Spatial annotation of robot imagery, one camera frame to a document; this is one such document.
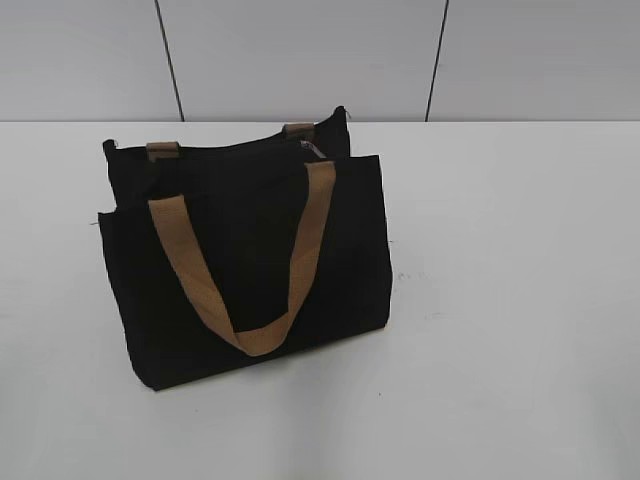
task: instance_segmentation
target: zipper pull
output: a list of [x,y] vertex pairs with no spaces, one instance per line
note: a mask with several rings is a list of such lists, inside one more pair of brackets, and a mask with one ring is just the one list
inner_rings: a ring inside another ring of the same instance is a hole
[[300,140],[300,145],[302,146],[302,148],[307,149],[307,150],[311,150],[313,153],[316,154],[316,156],[318,158],[327,158],[327,156],[322,153],[320,150],[318,150],[318,147],[316,147],[313,143],[308,142],[306,140]]

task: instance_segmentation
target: black canvas tote bag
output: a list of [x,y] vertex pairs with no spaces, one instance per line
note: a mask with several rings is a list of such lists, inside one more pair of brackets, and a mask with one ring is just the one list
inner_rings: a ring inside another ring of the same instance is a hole
[[133,369],[154,390],[379,329],[389,317],[377,156],[273,156],[220,175],[206,192],[99,215]]
[[301,160],[314,157],[309,151],[314,147],[326,156],[348,157],[351,148],[346,115],[345,108],[339,106],[318,124],[287,124],[271,137],[226,147],[182,147],[167,142],[148,144],[150,148],[118,149],[113,140],[107,140],[103,149],[116,206],[126,208],[178,193],[212,191],[216,176],[224,177],[227,163],[272,158],[274,148],[300,153]]

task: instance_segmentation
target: white tabletop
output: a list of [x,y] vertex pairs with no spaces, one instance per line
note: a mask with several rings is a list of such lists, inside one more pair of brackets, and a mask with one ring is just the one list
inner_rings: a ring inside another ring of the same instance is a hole
[[0,124],[0,478],[640,478],[640,123],[352,124],[379,153],[391,318],[154,393],[97,211],[102,140],[278,124]]

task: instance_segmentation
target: tan strap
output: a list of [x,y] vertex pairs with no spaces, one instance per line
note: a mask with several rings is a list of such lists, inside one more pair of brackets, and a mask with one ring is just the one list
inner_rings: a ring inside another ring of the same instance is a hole
[[147,143],[147,156],[150,162],[158,158],[180,158],[180,145],[178,142]]
[[202,322],[247,355],[269,353],[284,342],[316,275],[336,171],[333,162],[306,164],[309,195],[289,262],[288,311],[265,327],[236,332],[198,245],[182,195],[150,200],[160,243]]
[[287,140],[300,138],[307,142],[313,142],[316,127],[313,123],[287,123],[284,126]]

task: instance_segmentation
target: white wall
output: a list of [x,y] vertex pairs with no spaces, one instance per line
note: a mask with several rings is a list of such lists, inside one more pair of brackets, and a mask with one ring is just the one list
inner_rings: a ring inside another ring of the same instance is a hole
[[187,120],[424,120],[444,0],[161,0]]
[[[445,0],[159,0],[187,120],[423,120]],[[640,2],[450,0],[430,120],[640,120]],[[3,0],[0,121],[179,120],[154,0]]]
[[430,120],[640,119],[640,2],[451,0]]
[[177,120],[153,1],[2,0],[0,120]]

